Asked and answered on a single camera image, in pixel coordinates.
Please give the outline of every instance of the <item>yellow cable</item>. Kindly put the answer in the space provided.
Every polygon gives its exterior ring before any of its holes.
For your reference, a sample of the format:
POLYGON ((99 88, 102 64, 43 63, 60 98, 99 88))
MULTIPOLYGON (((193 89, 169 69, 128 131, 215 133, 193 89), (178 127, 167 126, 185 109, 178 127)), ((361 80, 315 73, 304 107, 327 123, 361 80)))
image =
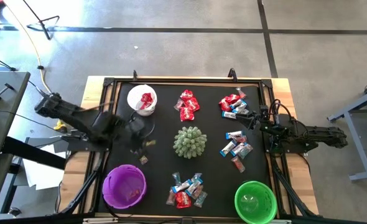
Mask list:
MULTIPOLYGON (((40 59, 40 55, 39 55, 39 52, 37 51, 37 48, 35 47, 35 44, 32 40, 32 38, 30 37, 29 33, 27 32, 26 28, 22 25, 22 23, 19 21, 19 19, 16 17, 16 15, 14 14, 14 12, 11 10, 11 8, 7 5, 7 3, 4 1, 5 5, 7 6, 7 8, 10 10, 10 12, 12 13, 12 15, 15 17, 15 19, 17 20, 17 22, 19 23, 19 25, 21 25, 22 29, 24 30, 24 32, 27 34, 27 37, 29 38, 30 42, 32 43, 33 45, 33 48, 35 50, 35 54, 37 55, 37 61, 39 63, 39 66, 42 66, 41 65, 41 59, 40 59)), ((51 93, 51 90, 49 89, 49 87, 47 86, 47 84, 45 83, 44 81, 44 74, 42 72, 42 69, 39 69, 40 70, 40 74, 41 74, 41 82, 42 84, 44 85, 44 87, 48 90, 49 93, 51 93)))

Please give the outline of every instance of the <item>green succulent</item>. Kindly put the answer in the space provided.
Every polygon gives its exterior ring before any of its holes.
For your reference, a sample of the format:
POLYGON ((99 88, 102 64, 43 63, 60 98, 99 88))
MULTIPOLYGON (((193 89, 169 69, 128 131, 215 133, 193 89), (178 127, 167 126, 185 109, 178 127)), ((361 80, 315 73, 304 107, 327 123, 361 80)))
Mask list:
POLYGON ((183 127, 175 136, 174 146, 178 156, 190 159, 192 157, 201 156, 207 142, 207 135, 197 127, 183 127))

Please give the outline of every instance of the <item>desk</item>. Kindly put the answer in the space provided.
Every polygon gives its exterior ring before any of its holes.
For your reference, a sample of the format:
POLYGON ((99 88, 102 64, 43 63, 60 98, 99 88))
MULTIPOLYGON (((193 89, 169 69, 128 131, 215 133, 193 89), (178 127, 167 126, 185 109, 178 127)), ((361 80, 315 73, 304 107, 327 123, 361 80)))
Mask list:
MULTIPOLYGON (((103 89, 103 82, 105 78, 117 78, 117 77, 96 77, 90 76, 87 79, 83 101, 81 106, 83 108, 91 108, 100 103, 101 92, 103 89)), ((194 79, 202 78, 207 79, 211 77, 139 77, 141 79, 146 78, 181 78, 181 79, 194 79)), ((231 78, 215 78, 214 79, 226 79, 231 80, 231 78)), ((292 116, 296 117, 294 102, 290 92, 289 81, 286 78, 272 78, 272 85, 274 90, 274 97, 281 100, 281 103, 286 105, 292 116)), ((180 83, 180 85, 209 85, 209 86, 245 86, 246 84, 237 83, 180 83)), ((112 90, 106 92, 106 99, 109 99, 112 90)), ((267 105, 270 105, 270 100, 267 97, 267 105)), ((85 171, 88 163, 89 152, 78 152, 76 153, 67 163, 65 168, 65 175, 63 176, 61 185, 61 203, 60 210, 63 210, 69 202, 74 198, 76 193, 79 191, 85 178, 85 171)), ((312 187, 312 180, 310 178, 309 169, 303 158, 297 154, 287 154, 287 164, 289 168, 289 174, 291 179, 291 184, 293 189, 297 192, 301 200, 308 206, 308 208, 314 212, 318 213, 318 208, 316 204, 316 199, 314 195, 314 188, 312 187)), ((90 204, 93 194, 93 185, 88 191, 85 209, 87 212, 90 209, 90 204)), ((289 212, 289 203, 287 199, 287 193, 281 185, 282 199, 284 203, 284 208, 289 212)), ((101 216, 109 216, 109 214, 100 214, 101 216)))

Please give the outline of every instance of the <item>white paper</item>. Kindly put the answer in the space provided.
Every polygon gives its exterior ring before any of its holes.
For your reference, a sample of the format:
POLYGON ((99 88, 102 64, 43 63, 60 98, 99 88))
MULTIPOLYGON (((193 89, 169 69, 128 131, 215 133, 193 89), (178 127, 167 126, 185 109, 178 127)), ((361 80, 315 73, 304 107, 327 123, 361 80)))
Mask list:
MULTIPOLYGON (((41 150, 50 152, 62 158, 66 158, 65 152, 55 153, 53 145, 44 146, 41 148, 41 150)), ((23 159, 23 162, 27 177, 27 183, 29 184, 29 187, 35 185, 36 190, 58 187, 59 183, 63 179, 63 174, 65 173, 64 170, 42 165, 28 159, 23 159)))

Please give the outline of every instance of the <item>green basket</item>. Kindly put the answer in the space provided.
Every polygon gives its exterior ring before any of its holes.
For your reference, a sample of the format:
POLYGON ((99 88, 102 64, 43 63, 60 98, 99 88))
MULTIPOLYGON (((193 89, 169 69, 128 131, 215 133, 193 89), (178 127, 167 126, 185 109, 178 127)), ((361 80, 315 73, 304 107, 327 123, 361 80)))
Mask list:
POLYGON ((269 223, 276 215, 277 202, 272 190, 258 181, 242 184, 235 194, 235 208, 240 218, 250 224, 269 223), (251 195, 251 209, 244 208, 242 201, 251 195))

